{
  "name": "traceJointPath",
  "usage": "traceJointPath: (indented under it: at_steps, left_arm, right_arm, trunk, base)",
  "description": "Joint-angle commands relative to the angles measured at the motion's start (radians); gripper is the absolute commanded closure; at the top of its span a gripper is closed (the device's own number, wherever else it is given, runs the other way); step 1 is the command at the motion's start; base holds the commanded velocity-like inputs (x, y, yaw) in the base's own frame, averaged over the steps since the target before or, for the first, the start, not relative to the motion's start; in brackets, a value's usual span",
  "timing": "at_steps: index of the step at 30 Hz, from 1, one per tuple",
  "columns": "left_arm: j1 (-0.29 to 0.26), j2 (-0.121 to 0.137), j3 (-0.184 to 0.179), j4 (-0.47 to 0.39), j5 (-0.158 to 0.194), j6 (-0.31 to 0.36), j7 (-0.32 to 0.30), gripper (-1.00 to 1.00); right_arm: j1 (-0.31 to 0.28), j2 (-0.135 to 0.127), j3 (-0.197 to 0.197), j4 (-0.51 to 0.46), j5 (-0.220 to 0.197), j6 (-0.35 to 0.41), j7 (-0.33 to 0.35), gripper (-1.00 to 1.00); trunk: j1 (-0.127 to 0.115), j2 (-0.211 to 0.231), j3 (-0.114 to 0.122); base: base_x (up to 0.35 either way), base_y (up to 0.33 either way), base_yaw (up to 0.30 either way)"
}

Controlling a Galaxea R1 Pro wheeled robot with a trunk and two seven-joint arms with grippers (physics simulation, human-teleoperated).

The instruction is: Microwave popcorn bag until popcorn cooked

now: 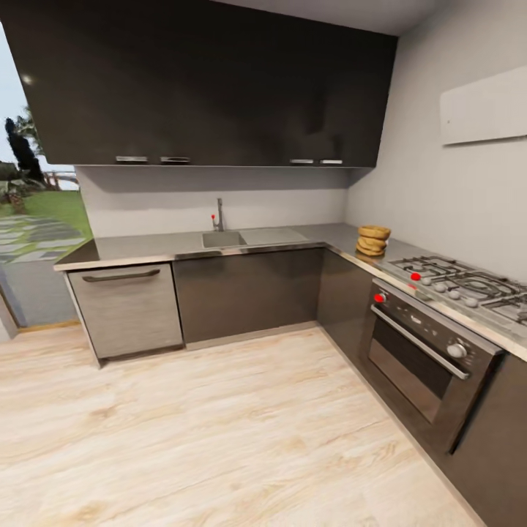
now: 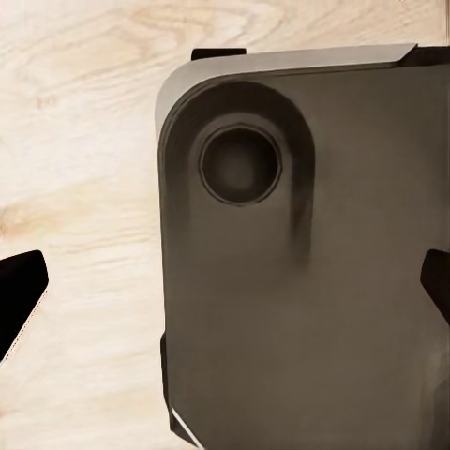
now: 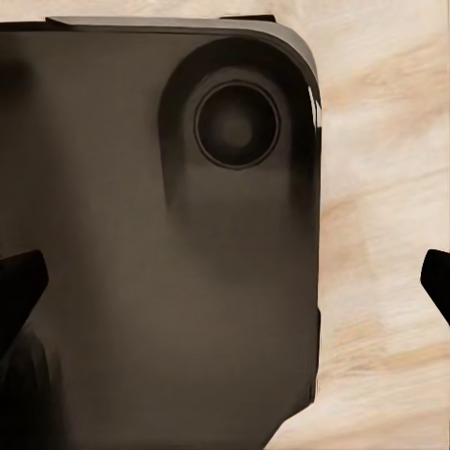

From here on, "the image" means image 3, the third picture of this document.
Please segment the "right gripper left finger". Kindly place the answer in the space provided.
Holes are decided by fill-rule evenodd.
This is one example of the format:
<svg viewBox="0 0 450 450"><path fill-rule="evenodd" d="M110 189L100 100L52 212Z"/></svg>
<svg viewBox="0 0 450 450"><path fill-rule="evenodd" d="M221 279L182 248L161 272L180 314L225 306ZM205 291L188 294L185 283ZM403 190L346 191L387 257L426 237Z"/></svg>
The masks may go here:
<svg viewBox="0 0 450 450"><path fill-rule="evenodd" d="M0 362L49 284L41 250L0 260Z"/></svg>

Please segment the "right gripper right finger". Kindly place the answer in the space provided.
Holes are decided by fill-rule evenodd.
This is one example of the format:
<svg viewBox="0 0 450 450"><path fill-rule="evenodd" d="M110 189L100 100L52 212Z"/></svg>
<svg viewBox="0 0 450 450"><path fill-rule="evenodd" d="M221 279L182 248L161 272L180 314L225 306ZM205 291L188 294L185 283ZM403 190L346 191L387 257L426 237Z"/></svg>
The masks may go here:
<svg viewBox="0 0 450 450"><path fill-rule="evenodd" d="M450 325L450 252L431 248L423 261L420 280Z"/></svg>

